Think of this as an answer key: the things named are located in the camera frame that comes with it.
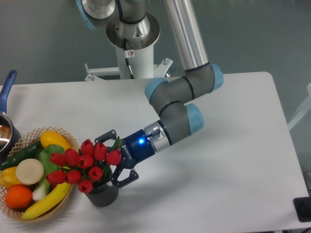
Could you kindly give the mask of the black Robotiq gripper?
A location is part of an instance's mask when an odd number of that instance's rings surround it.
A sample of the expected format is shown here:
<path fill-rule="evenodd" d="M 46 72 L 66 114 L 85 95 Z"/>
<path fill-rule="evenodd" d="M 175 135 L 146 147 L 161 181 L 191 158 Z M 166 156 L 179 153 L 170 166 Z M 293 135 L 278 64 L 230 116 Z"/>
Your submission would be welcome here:
<path fill-rule="evenodd" d="M 98 143 L 104 143 L 107 140 L 113 140 L 115 142 L 116 139 L 116 131 L 110 130 L 95 138 L 94 143 L 97 145 Z M 116 170 L 114 171 L 111 178 L 112 184 L 117 188 L 123 188 L 136 181 L 139 178 L 139 175 L 134 167 L 138 163 L 155 155 L 155 150 L 143 129 L 123 138 L 121 140 L 120 151 L 121 161 L 117 165 Z M 124 169 L 130 169 L 128 177 L 124 178 L 123 180 L 118 180 Z"/>

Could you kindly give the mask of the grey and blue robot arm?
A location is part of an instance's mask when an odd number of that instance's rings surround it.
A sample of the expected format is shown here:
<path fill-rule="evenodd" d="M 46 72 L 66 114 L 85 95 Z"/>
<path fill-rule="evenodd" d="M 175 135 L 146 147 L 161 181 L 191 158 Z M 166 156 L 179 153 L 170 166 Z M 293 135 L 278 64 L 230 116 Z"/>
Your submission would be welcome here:
<path fill-rule="evenodd" d="M 157 19 L 146 11 L 143 0 L 78 0 L 85 24 L 106 25 L 106 36 L 115 47 L 118 67 L 90 69 L 94 74 L 118 72 L 121 79 L 150 79 L 145 96 L 159 120 L 127 136 L 121 144 L 121 162 L 112 183 L 122 188 L 138 178 L 136 164 L 201 130 L 204 118 L 192 100 L 222 86 L 223 73 L 209 62 L 190 0 L 163 2 L 171 24 L 184 76 L 173 81 L 156 76 L 166 72 L 154 64 L 154 44 L 160 35 Z"/>

